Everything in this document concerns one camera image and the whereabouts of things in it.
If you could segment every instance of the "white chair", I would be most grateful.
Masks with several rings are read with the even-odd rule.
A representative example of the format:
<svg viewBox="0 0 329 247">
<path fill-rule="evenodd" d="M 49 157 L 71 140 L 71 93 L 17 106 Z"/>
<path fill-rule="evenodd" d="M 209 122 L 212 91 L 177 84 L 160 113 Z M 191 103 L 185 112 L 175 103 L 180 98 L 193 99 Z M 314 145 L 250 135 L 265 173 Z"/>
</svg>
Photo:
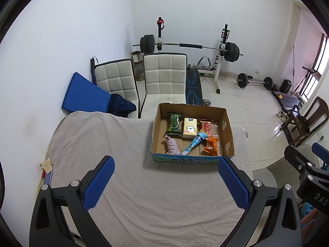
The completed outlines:
<svg viewBox="0 0 329 247">
<path fill-rule="evenodd" d="M 320 168 L 317 156 L 312 152 L 312 146 L 304 144 L 300 145 L 298 151 L 308 158 L 311 163 L 315 164 L 315 167 Z M 252 172 L 254 180 L 261 180 L 261 182 L 269 187 L 282 187 L 284 184 L 290 184 L 295 194 L 297 204 L 302 200 L 297 195 L 297 189 L 299 188 L 300 173 L 285 159 L 282 158 L 275 163 L 267 166 L 266 168 L 259 169 Z M 262 217 L 267 216 L 270 207 L 266 207 Z"/>
<path fill-rule="evenodd" d="M 136 105 L 131 118 L 139 118 L 139 94 L 131 59 L 114 60 L 95 65 L 97 86 L 111 94 L 119 94 Z"/>
<path fill-rule="evenodd" d="M 185 104 L 187 55 L 155 53 L 144 55 L 145 98 L 142 118 L 154 118 L 163 102 Z"/>
</svg>

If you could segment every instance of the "wooden chair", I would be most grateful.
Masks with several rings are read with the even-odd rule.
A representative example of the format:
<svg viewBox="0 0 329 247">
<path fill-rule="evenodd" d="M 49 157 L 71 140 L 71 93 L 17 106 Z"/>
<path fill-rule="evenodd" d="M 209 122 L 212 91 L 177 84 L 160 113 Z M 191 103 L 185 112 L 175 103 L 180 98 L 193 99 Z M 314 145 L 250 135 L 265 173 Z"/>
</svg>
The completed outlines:
<svg viewBox="0 0 329 247">
<path fill-rule="evenodd" d="M 319 107 L 316 111 L 308 117 L 309 113 L 313 109 L 316 102 L 319 102 Z M 326 118 L 315 128 L 310 131 L 310 126 L 316 123 L 322 116 L 326 115 Z M 300 146 L 310 135 L 312 135 L 317 129 L 319 129 L 326 121 L 329 119 L 329 109 L 327 103 L 320 97 L 316 97 L 313 104 L 306 112 L 304 116 L 301 116 L 295 111 L 289 113 L 289 119 L 282 125 L 280 130 L 282 131 L 288 124 L 293 124 L 295 127 L 292 129 L 294 131 L 297 129 L 299 135 L 292 141 L 288 143 L 289 145 L 297 144 L 297 147 Z"/>
</svg>

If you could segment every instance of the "window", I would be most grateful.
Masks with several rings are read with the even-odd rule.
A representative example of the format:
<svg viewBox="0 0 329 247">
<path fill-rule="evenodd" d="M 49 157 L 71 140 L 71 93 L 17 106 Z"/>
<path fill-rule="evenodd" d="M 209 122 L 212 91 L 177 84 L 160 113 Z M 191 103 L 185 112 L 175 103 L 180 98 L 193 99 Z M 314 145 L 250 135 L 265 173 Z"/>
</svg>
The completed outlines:
<svg viewBox="0 0 329 247">
<path fill-rule="evenodd" d="M 329 59 L 329 39 L 328 36 L 325 36 L 324 34 L 322 35 L 322 40 L 321 44 L 319 47 L 319 51 L 317 53 L 313 69 L 317 71 L 318 73 L 314 73 L 310 75 L 303 87 L 302 90 L 300 91 L 300 96 L 303 98 L 305 102 L 307 102 L 311 95 L 313 94 L 316 86 L 319 83 L 320 77 L 324 73 L 324 70 L 326 68 L 326 65 L 328 63 Z"/>
</svg>

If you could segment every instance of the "pink cloth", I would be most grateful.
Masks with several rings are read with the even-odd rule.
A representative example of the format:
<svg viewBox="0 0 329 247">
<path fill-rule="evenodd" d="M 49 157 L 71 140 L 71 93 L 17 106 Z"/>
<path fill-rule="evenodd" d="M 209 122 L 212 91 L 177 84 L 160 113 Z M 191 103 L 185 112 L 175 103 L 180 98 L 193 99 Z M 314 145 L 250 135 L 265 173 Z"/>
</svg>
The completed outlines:
<svg viewBox="0 0 329 247">
<path fill-rule="evenodd" d="M 167 140 L 167 142 L 166 142 L 167 143 L 167 148 L 168 148 L 167 154 L 180 155 L 181 152 L 178 149 L 176 140 L 173 139 L 173 138 L 170 138 L 167 135 L 165 135 L 165 139 Z"/>
</svg>

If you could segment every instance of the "cartoon bear print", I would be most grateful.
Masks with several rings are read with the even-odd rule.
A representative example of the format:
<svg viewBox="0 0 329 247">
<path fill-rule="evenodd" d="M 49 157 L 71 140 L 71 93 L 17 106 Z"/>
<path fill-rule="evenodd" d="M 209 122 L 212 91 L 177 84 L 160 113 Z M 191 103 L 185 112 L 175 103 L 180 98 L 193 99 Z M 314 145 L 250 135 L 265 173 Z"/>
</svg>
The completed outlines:
<svg viewBox="0 0 329 247">
<path fill-rule="evenodd" d="M 194 127 L 194 125 L 187 125 L 186 126 L 186 130 L 188 132 L 195 132 L 195 127 Z"/>
</svg>

